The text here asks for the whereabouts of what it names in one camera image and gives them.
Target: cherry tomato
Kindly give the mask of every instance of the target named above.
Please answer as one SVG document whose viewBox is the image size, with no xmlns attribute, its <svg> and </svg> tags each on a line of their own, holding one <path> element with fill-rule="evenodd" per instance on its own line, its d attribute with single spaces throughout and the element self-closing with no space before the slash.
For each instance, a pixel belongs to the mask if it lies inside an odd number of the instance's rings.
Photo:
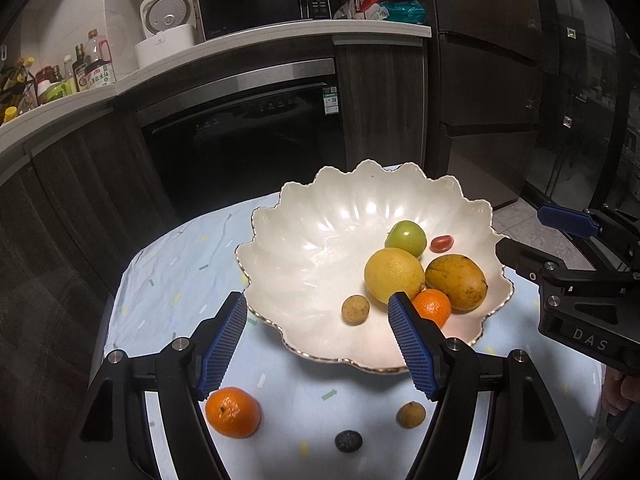
<svg viewBox="0 0 640 480">
<path fill-rule="evenodd" d="M 429 245 L 430 250 L 434 253 L 446 253 L 452 247 L 453 236 L 451 235 L 438 236 L 431 240 L 431 245 Z"/>
</svg>

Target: blue gripper pad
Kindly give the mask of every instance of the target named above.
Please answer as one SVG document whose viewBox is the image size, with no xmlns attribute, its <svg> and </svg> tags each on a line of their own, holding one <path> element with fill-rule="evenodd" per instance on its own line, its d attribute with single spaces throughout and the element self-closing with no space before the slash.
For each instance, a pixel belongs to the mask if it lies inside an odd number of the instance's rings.
<svg viewBox="0 0 640 480">
<path fill-rule="evenodd" d="M 223 320 L 213 343 L 203 355 L 198 383 L 198 393 L 201 398 L 206 399 L 212 391 L 220 387 L 246 325 L 246 310 L 246 299 L 244 294 L 241 294 L 226 319 Z"/>
<path fill-rule="evenodd" d="M 428 399 L 432 399 L 438 390 L 433 372 L 433 358 L 424 347 L 396 295 L 389 298 L 388 318 L 416 389 L 424 392 Z"/>
<path fill-rule="evenodd" d="M 599 225 L 580 211 L 543 205 L 538 209 L 538 220 L 542 225 L 580 238 L 598 236 Z"/>
</svg>

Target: silver bolt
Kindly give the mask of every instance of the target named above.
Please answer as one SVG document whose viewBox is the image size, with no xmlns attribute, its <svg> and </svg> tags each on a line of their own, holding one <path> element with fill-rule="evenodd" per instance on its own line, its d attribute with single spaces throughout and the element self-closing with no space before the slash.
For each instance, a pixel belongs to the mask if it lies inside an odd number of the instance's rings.
<svg viewBox="0 0 640 480">
<path fill-rule="evenodd" d="M 450 337 L 447 339 L 447 347 L 450 350 L 457 351 L 462 348 L 463 342 L 460 341 L 457 337 Z"/>
<path fill-rule="evenodd" d="M 560 298 L 557 296 L 549 296 L 546 298 L 546 302 L 551 306 L 558 306 L 560 304 Z"/>
<path fill-rule="evenodd" d="M 124 357 L 124 354 L 122 350 L 114 350 L 113 352 L 109 352 L 109 355 L 107 355 L 107 360 L 111 364 L 116 364 L 122 361 L 123 357 Z"/>
<path fill-rule="evenodd" d="M 513 351 L 513 358 L 516 359 L 517 362 L 523 363 L 524 361 L 529 359 L 529 356 L 524 350 L 520 350 L 518 348 Z"/>
<path fill-rule="evenodd" d="M 178 339 L 174 339 L 171 343 L 171 348 L 177 350 L 178 352 L 184 350 L 189 346 L 189 338 L 188 337 L 179 337 Z"/>
</svg>

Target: light blue tablecloth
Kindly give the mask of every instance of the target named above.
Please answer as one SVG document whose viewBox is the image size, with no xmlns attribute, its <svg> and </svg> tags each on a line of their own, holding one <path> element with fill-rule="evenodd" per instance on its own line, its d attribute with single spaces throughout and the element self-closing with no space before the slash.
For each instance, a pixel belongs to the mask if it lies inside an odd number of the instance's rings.
<svg viewBox="0 0 640 480">
<path fill-rule="evenodd" d="M 122 277 L 105 355 L 115 348 L 129 356 L 158 352 L 214 316 L 230 291 L 243 290 L 247 282 L 236 264 L 235 248 L 252 239 L 253 209 L 274 206 L 277 199 L 278 194 L 272 194 L 204 215 L 140 251 Z M 506 275 L 515 293 L 487 320 L 476 349 L 505 356 L 513 348 L 524 348 L 532 356 L 580 463 L 596 428 L 601 366 L 542 337 L 537 331 L 536 286 L 511 269 Z M 404 430 L 396 423 L 396 412 L 409 400 L 423 403 L 429 417 L 434 409 L 408 374 L 376 376 L 348 365 L 305 360 L 282 345 L 276 330 L 251 315 L 223 386 L 247 391 L 263 411 L 261 426 L 251 438 L 233 440 L 212 431 L 234 480 L 404 479 L 428 421 Z M 157 394 L 147 394 L 147 402 L 158 465 L 163 480 L 171 480 L 176 475 Z M 487 409 L 488 394 L 481 394 L 460 479 L 471 480 L 475 474 Z M 363 436 L 358 452 L 347 455 L 336 449 L 334 437 L 342 430 Z"/>
</svg>

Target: white scalloped bowl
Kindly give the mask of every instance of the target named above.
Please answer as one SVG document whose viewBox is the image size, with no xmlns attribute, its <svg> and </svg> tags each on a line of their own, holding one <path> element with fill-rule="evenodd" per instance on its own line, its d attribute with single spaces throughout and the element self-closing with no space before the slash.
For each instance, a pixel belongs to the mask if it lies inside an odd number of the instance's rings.
<svg viewBox="0 0 640 480">
<path fill-rule="evenodd" d="M 286 183 L 276 207 L 254 210 L 254 239 L 236 249 L 250 283 L 244 292 L 250 310 L 305 358 L 345 362 L 367 372 L 405 371 L 386 306 L 367 292 L 363 278 L 369 257 L 405 219 L 418 223 L 428 240 L 452 235 L 449 253 L 468 256 L 484 272 L 489 287 L 482 304 L 452 314 L 442 329 L 447 337 L 474 344 L 484 320 L 513 294 L 495 256 L 495 244 L 504 236 L 492 229 L 488 202 L 470 202 L 455 177 L 431 180 L 412 163 L 394 171 L 372 160 L 351 173 L 322 168 L 307 186 Z M 437 256 L 427 248 L 422 266 Z M 340 315 L 352 294 L 367 296 L 372 304 L 358 326 L 346 325 Z"/>
</svg>

